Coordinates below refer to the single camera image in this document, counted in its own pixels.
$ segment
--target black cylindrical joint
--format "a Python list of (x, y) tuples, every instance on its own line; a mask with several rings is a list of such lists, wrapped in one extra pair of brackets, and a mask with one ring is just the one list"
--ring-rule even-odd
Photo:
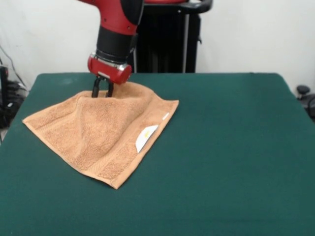
[(133, 35), (125, 35), (99, 28), (96, 55), (113, 63), (125, 63), (133, 48)]

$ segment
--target black equipment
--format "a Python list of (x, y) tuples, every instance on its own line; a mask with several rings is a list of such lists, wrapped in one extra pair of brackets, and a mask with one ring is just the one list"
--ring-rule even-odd
[(137, 73), (194, 73), (200, 13), (213, 0), (146, 0), (136, 49), (128, 59)]
[(304, 85), (297, 87), (298, 100), (312, 119), (315, 119), (315, 94), (309, 94), (310, 88)]

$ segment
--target black knob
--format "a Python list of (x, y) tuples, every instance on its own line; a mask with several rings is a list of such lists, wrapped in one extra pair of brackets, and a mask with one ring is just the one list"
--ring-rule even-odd
[(311, 90), (309, 87), (307, 87), (306, 85), (299, 85), (297, 87), (297, 91), (299, 92), (300, 95), (306, 95), (307, 93), (309, 93)]

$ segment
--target table surface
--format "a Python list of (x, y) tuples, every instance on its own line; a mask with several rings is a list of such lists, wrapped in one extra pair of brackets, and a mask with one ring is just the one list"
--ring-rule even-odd
[(0, 235), (315, 235), (315, 127), (281, 76), (133, 75), (180, 105), (119, 190), (73, 170), (21, 122), (93, 80), (36, 80), (0, 147)]

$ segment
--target white wall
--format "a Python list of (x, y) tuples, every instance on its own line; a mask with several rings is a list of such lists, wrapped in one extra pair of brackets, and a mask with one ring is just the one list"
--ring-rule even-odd
[[(292, 90), (315, 90), (314, 0), (214, 1), (202, 16), (198, 72), (278, 72)], [(29, 87), (40, 73), (87, 71), (98, 22), (77, 0), (0, 0), (0, 43)]]

